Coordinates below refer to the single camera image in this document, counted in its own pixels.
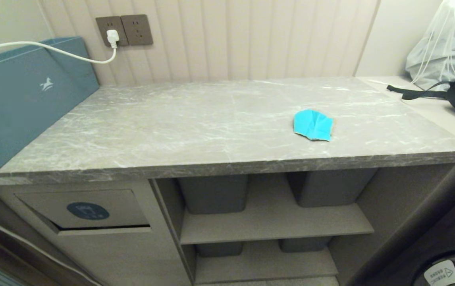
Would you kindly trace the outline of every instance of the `gray bin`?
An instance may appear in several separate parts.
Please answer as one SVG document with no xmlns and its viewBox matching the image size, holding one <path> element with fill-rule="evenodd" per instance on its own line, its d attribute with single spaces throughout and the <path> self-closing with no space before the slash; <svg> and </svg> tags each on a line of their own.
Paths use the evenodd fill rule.
<svg viewBox="0 0 455 286">
<path fill-rule="evenodd" d="M 191 214 L 235 213 L 245 209 L 248 175 L 179 178 Z"/>
<path fill-rule="evenodd" d="M 242 253 L 243 242 L 204 243 L 195 248 L 200 257 L 235 256 Z"/>
<path fill-rule="evenodd" d="M 279 247 L 283 252 L 321 251 L 331 239 L 331 236 L 279 239 Z"/>
<path fill-rule="evenodd" d="M 289 186 L 304 208 L 354 203 L 377 168 L 290 172 Z"/>
</svg>

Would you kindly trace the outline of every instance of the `cabinet door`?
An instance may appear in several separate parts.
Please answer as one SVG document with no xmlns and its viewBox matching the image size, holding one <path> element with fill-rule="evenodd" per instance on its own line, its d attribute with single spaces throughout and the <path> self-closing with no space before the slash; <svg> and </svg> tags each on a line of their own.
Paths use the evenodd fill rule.
<svg viewBox="0 0 455 286">
<path fill-rule="evenodd" d="M 191 284 L 146 180 L 0 186 L 0 198 L 106 286 Z"/>
</svg>

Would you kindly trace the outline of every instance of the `power outlet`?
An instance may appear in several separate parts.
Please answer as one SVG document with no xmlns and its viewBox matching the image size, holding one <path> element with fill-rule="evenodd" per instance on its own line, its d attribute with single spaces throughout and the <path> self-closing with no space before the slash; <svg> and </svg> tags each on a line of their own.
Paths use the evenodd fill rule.
<svg viewBox="0 0 455 286">
<path fill-rule="evenodd" d="M 97 21 L 97 26 L 99 27 L 100 35 L 104 40 L 104 44 L 107 47 L 111 47 L 111 44 L 108 42 L 108 36 L 106 32 L 108 30 L 116 30 L 120 40 L 117 42 L 118 46 L 128 46 L 129 42 L 127 36 L 125 35 L 125 29 L 123 28 L 122 20 L 119 16 L 112 17 L 99 17 L 95 18 Z"/>
<path fill-rule="evenodd" d="M 121 16 L 121 19 L 131 46 L 153 44 L 147 15 L 125 15 Z"/>
</svg>

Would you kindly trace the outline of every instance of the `warning sticker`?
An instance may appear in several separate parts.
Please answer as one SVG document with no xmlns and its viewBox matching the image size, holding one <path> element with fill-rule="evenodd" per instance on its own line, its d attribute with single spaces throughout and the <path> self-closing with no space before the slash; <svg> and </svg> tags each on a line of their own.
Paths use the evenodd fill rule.
<svg viewBox="0 0 455 286">
<path fill-rule="evenodd" d="M 448 286 L 455 283 L 455 266 L 451 260 L 442 261 L 423 274 L 431 286 Z"/>
</svg>

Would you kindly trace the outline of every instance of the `teal box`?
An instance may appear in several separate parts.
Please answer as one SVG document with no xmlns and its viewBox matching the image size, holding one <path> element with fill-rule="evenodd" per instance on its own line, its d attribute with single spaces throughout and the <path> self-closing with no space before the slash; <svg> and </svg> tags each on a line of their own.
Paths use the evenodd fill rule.
<svg viewBox="0 0 455 286">
<path fill-rule="evenodd" d="M 42 43 L 88 58 L 80 37 Z M 36 46 L 0 53 L 0 168 L 97 89 L 88 62 Z"/>
</svg>

